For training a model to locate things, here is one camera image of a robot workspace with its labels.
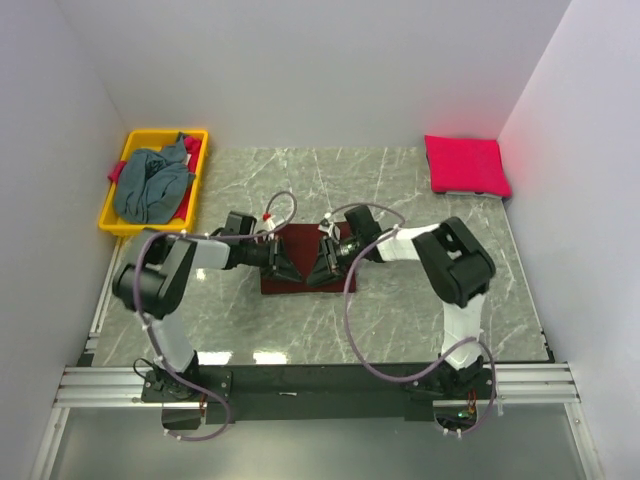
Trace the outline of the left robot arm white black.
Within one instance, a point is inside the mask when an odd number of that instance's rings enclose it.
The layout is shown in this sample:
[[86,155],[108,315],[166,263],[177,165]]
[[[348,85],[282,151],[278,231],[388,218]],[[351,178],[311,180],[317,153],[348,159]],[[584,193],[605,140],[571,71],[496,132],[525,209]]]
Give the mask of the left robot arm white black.
[[179,315],[192,269],[231,270],[254,267],[278,280],[300,283],[302,275],[286,254],[279,232],[290,223],[267,212],[264,227],[248,214],[230,212],[225,224],[210,234],[143,229],[133,238],[125,260],[112,280],[112,292],[125,308],[138,314],[155,359],[149,386],[165,389],[176,401],[197,393],[199,360]]

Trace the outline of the dark red t-shirt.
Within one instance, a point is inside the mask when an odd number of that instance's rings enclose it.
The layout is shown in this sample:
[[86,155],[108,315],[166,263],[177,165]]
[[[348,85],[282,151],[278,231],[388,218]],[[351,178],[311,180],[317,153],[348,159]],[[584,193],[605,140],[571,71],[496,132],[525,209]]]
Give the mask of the dark red t-shirt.
[[292,295],[301,293],[342,293],[345,279],[332,281],[320,287],[310,287],[306,278],[312,271],[318,254],[319,241],[323,233],[316,224],[292,223],[286,226],[280,236],[290,260],[302,275],[301,282],[260,278],[260,293],[265,296]]

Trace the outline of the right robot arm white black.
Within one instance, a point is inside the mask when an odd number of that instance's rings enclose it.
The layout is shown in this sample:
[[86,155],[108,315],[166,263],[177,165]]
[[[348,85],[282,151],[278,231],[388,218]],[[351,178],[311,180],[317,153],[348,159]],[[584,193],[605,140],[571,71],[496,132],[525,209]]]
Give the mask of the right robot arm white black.
[[318,225],[322,233],[318,254],[307,276],[310,287],[338,280],[343,288],[344,312],[351,303],[349,286],[358,264],[366,259],[384,264],[399,261],[420,263],[430,286],[442,302],[444,334],[438,359],[422,371],[405,376],[382,372],[359,351],[347,316],[343,324],[347,340],[362,366],[375,377],[398,384],[432,384],[435,391],[460,399],[492,375],[484,368],[490,352],[480,341],[481,314],[491,280],[494,261],[458,217],[422,227],[405,226],[405,219],[384,230],[373,217],[373,203],[353,203],[340,208],[351,235],[343,238],[334,214],[328,212]]

